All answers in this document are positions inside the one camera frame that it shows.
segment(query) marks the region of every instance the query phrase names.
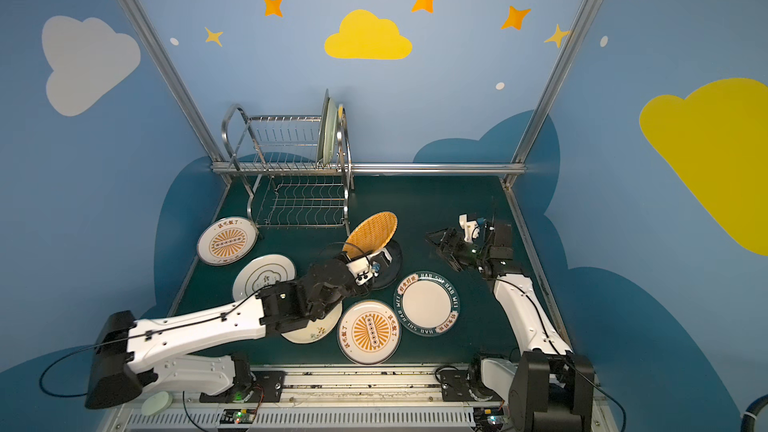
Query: orange star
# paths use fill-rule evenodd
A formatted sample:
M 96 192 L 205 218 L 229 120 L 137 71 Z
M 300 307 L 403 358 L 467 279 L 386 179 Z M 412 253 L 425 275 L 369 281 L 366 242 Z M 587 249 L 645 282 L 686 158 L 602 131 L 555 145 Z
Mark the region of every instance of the orange star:
M 264 11 L 264 15 L 276 15 L 278 17 L 282 17 L 283 13 L 280 12 L 280 2 L 283 2 L 283 0 L 264 0 L 264 4 L 266 4 L 266 11 Z
M 502 25 L 502 29 L 506 29 L 507 27 L 514 27 L 515 29 L 520 30 L 520 27 L 523 26 L 523 19 L 530 11 L 531 9 L 517 10 L 513 6 L 510 6 L 509 17 L 507 17 L 507 21 L 504 22 L 504 25 Z
M 431 14 L 432 2 L 434 2 L 434 0 L 416 0 L 416 3 L 413 5 L 413 10 L 411 10 L 411 12 L 416 12 L 417 10 L 426 10 Z

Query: painted cloud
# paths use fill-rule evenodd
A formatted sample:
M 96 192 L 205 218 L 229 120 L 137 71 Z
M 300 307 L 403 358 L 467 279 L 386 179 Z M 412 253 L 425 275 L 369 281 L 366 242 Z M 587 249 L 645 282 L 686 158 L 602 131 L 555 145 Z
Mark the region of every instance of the painted cloud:
M 54 16 L 43 26 L 43 52 L 53 73 L 45 91 L 63 116 L 85 112 L 139 65 L 133 37 L 116 34 L 100 19 Z

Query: wire rack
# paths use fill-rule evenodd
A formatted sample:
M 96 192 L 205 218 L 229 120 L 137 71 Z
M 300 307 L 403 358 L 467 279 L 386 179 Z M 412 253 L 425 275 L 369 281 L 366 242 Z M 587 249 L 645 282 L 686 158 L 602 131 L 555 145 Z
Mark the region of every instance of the wire rack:
M 243 120 L 239 137 L 236 114 Z M 230 157 L 225 174 L 240 177 L 249 195 L 246 214 L 257 227 L 345 227 L 350 233 L 354 180 L 346 111 L 328 91 L 319 116 L 248 116 L 235 104 L 221 135 Z M 256 176 L 253 185 L 248 176 Z

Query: metal pole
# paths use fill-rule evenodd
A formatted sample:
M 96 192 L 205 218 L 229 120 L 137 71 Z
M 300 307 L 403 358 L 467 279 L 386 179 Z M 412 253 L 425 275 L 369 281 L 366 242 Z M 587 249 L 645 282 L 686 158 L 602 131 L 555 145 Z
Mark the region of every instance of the metal pole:
M 192 99 L 192 95 L 181 80 L 181 76 L 176 71 L 173 62 L 171 62 L 168 52 L 160 41 L 158 32 L 152 27 L 152 23 L 147 13 L 144 12 L 141 3 L 138 0 L 118 0 L 118 2 L 128 16 L 128 20 L 136 29 L 136 34 L 139 35 L 141 42 L 147 48 L 147 52 L 149 52 L 154 64 L 158 67 L 163 79 L 168 84 L 168 88 L 174 94 L 181 111 L 184 112 L 187 120 L 192 125 L 192 129 L 195 130 L 197 137 L 203 143 L 208 156 L 214 162 L 222 161 L 223 157 L 214 140 L 214 136 L 210 133 L 205 119 L 203 119 L 200 110 L 197 109 L 197 105 Z
M 603 0 L 582 0 L 576 18 L 571 25 L 571 33 L 568 34 L 565 45 L 558 55 L 557 61 L 554 63 L 552 73 L 547 80 L 547 85 L 544 87 L 541 98 L 538 100 L 538 104 L 534 109 L 531 120 L 528 122 L 528 126 L 523 132 L 523 136 L 520 139 L 518 148 L 514 151 L 512 157 L 512 163 L 523 164 L 525 159 L 528 158 L 528 153 L 533 147 L 533 143 L 538 136 L 539 131 L 542 129 L 544 120 L 547 118 L 554 99 L 557 97 L 560 87 L 565 81 L 565 77 L 571 68 L 571 64 L 576 58 L 576 54 L 581 47 L 581 43 L 584 42 L 584 38 L 589 31 L 589 27 L 592 25 L 595 16 L 598 14 L 598 9 L 603 3 Z M 509 175 L 504 178 L 504 183 L 507 186 L 512 186 L 514 183 L 514 175 Z

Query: white plate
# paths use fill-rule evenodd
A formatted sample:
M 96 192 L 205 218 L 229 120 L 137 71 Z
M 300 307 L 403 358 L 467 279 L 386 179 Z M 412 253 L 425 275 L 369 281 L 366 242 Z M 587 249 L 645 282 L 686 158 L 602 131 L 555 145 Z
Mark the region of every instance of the white plate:
M 458 319 L 458 293 L 440 274 L 410 274 L 395 290 L 395 312 L 403 327 L 414 334 L 442 334 Z
M 400 324 L 384 302 L 358 302 L 339 322 L 339 346 L 352 361 L 374 365 L 387 360 L 400 343 Z
M 333 308 L 333 310 L 320 320 L 310 322 L 304 328 L 300 328 L 295 331 L 285 332 L 283 337 L 293 342 L 294 344 L 312 344 L 321 340 L 326 335 L 330 334 L 333 328 L 336 326 L 336 322 L 341 317 L 342 306 L 341 303 Z
M 222 218 L 200 236 L 197 254 L 206 264 L 231 264 L 250 252 L 257 235 L 256 227 L 247 218 Z
M 241 301 L 252 293 L 272 285 L 296 278 L 296 267 L 288 257 L 280 254 L 262 255 L 248 262 L 235 277 L 232 298 Z

